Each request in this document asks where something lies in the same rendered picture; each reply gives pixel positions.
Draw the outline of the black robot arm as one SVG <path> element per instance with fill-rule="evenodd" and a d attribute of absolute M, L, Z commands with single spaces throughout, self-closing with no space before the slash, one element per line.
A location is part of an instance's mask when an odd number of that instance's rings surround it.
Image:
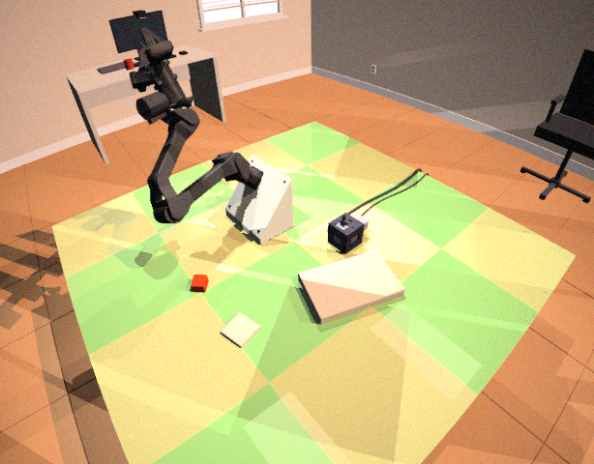
<path fill-rule="evenodd" d="M 148 71 L 130 72 L 131 84 L 139 92 L 145 92 L 146 86 L 154 85 L 154 81 L 158 84 L 152 65 L 147 66 L 147 69 Z M 160 223 L 180 222 L 191 205 L 223 178 L 226 182 L 237 181 L 256 190 L 263 175 L 241 153 L 229 152 L 212 159 L 214 164 L 211 169 L 179 193 L 176 192 L 169 182 L 172 169 L 185 141 L 193 135 L 200 122 L 197 112 L 189 108 L 194 96 L 186 98 L 185 95 L 180 84 L 174 82 L 160 92 L 151 93 L 136 101 L 138 114 L 148 120 L 149 125 L 159 120 L 168 124 L 167 139 L 147 179 L 154 219 Z"/>

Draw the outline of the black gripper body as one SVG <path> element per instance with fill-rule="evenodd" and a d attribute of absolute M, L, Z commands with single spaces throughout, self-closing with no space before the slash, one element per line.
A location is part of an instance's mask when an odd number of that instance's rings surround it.
<path fill-rule="evenodd" d="M 169 67 L 170 61 L 166 59 L 172 54 L 173 48 L 171 41 L 167 41 L 148 48 L 145 53 L 159 80 L 158 84 L 154 81 L 156 91 L 160 92 L 165 86 L 178 82 L 178 74 L 173 74 Z"/>

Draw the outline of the small orange-red cube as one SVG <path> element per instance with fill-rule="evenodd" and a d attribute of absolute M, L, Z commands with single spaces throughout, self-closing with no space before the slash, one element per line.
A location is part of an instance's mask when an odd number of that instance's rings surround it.
<path fill-rule="evenodd" d="M 208 275 L 193 275 L 191 288 L 198 293 L 205 293 L 208 286 Z"/>

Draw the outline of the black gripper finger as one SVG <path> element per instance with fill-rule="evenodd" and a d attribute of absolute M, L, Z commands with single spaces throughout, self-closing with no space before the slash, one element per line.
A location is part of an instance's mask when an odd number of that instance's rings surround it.
<path fill-rule="evenodd" d="M 138 70 L 139 71 L 142 71 L 142 69 L 144 67 L 150 65 L 150 62 L 148 61 L 146 54 L 144 54 L 146 47 L 145 47 L 145 44 L 143 44 L 140 40 L 136 40 L 135 41 L 135 46 L 137 48 L 137 53 L 139 55 L 138 57 L 139 57 L 139 60 L 140 60 L 140 64 L 139 64 Z"/>
<path fill-rule="evenodd" d="M 148 28 L 146 28 L 144 25 L 141 25 L 139 27 L 139 30 L 141 32 L 141 36 L 143 37 L 143 40 L 144 40 L 145 45 L 146 45 L 145 53 L 146 53 L 146 51 L 147 51 L 148 48 L 150 48 L 152 46 L 155 46 L 157 44 L 162 44 L 164 42 L 167 42 L 167 40 L 163 40 L 162 38 L 160 38 L 156 34 L 152 33 L 152 31 L 151 30 L 148 30 Z"/>

